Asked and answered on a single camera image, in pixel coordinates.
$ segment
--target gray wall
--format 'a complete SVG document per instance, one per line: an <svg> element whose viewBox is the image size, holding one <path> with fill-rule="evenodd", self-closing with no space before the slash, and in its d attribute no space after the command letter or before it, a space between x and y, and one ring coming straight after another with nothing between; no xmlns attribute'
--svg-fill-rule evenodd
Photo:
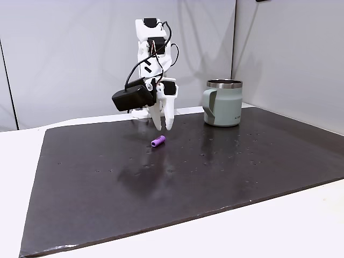
<svg viewBox="0 0 344 258"><path fill-rule="evenodd" d="M0 132L16 130L2 52L0 49Z"/></svg>
<svg viewBox="0 0 344 258"><path fill-rule="evenodd" d="M238 0L243 100L344 134L344 1Z"/></svg>
<svg viewBox="0 0 344 258"><path fill-rule="evenodd" d="M176 108L199 105L206 80L231 76L234 9L235 0L0 0L20 128L118 113L111 96L137 63L135 19L145 17L167 20L180 47L168 71Z"/></svg>

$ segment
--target dark table mat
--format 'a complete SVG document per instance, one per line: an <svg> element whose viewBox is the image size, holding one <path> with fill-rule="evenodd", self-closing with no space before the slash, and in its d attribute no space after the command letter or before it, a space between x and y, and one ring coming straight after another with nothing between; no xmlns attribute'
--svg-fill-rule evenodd
<svg viewBox="0 0 344 258"><path fill-rule="evenodd" d="M344 137L258 108L236 127L176 116L46 132L20 256L90 246L344 177Z"/></svg>

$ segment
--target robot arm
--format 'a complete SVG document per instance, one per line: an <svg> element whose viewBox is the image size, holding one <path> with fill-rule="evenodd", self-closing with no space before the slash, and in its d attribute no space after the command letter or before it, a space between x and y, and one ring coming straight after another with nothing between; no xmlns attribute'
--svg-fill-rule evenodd
<svg viewBox="0 0 344 258"><path fill-rule="evenodd" d="M166 128L170 130L174 121L174 100L178 96L175 79L164 77L171 67L171 29L167 22L148 18L136 20L136 31L139 39L138 64L130 73L125 89L112 96L119 111L147 106L155 127L160 131L160 102L165 113ZM170 29L167 36L164 24ZM128 82L135 68L139 67L140 79Z"/></svg>

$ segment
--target gray mug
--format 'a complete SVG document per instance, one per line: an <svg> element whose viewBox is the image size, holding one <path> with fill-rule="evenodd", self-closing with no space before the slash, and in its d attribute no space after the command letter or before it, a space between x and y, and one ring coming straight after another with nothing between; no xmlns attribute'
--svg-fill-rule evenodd
<svg viewBox="0 0 344 258"><path fill-rule="evenodd" d="M216 79L207 82L203 92L204 121L214 126L234 126L240 123L242 82Z"/></svg>

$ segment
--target white table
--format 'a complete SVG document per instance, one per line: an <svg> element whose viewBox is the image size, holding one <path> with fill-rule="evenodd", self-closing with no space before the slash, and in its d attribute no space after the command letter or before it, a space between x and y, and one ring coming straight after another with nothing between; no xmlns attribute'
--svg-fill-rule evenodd
<svg viewBox="0 0 344 258"><path fill-rule="evenodd" d="M201 107L177 110L200 112ZM0 257L18 257L45 130L129 119L130 114L81 118L0 133ZM344 257L343 235L344 180L51 257Z"/></svg>

